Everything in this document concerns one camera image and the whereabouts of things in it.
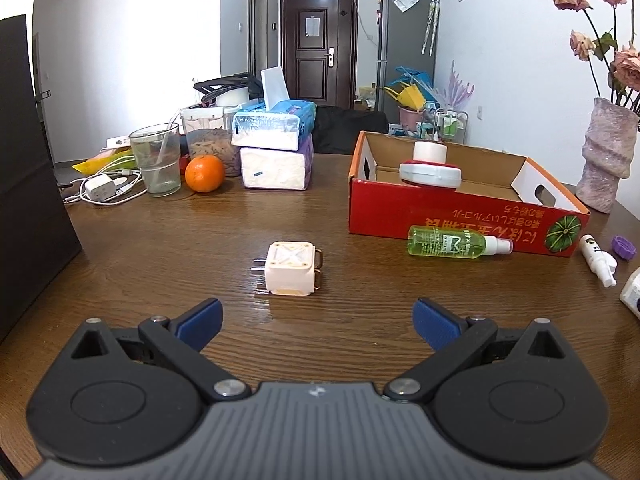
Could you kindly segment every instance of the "blue gripper pad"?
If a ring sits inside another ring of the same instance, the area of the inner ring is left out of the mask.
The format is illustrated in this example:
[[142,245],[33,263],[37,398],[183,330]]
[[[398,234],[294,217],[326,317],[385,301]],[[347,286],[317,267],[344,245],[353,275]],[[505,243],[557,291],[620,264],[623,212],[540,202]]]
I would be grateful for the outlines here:
[[436,352],[467,328],[466,321],[427,298],[414,303],[413,320],[414,330]]
[[209,298],[171,323],[174,335],[195,351],[202,350],[222,329],[222,303]]

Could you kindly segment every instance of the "dark brown door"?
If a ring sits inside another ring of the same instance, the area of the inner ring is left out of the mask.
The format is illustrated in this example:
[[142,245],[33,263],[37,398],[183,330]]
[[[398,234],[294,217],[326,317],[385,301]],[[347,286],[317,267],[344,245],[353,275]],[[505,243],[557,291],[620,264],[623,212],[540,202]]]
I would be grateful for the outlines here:
[[282,69],[292,99],[351,108],[356,0],[281,0]]

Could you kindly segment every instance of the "spray bottle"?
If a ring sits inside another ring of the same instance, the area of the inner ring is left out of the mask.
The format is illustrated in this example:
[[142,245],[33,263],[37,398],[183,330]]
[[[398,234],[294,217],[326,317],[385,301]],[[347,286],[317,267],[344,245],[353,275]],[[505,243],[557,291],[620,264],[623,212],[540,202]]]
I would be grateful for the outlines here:
[[477,258],[509,254],[513,251],[513,242],[495,236],[484,236],[470,229],[438,229],[414,225],[409,229],[406,248],[414,256]]
[[613,277],[618,266],[616,259],[603,251],[591,235],[584,235],[580,238],[578,246],[582,251],[582,256],[587,260],[591,272],[598,277],[604,287],[616,286],[616,280]]

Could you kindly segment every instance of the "green liquid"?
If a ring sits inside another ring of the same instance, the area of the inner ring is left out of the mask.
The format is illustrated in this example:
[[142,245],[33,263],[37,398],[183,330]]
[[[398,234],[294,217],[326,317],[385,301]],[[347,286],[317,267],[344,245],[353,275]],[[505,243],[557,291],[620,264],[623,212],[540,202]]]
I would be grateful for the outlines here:
[[470,229],[438,229],[414,225],[409,229],[406,248],[414,256],[477,258],[486,243],[484,236]]

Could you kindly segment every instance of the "gray gripper base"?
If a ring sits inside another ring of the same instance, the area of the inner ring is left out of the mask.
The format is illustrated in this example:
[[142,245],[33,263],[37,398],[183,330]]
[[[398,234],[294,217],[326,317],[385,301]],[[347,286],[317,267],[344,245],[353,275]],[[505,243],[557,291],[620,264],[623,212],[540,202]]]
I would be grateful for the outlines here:
[[479,462],[448,444],[419,406],[382,399],[370,383],[263,383],[253,397],[214,405],[186,441],[150,462],[89,470],[47,460],[30,476],[31,480],[607,478],[588,462],[546,472]]

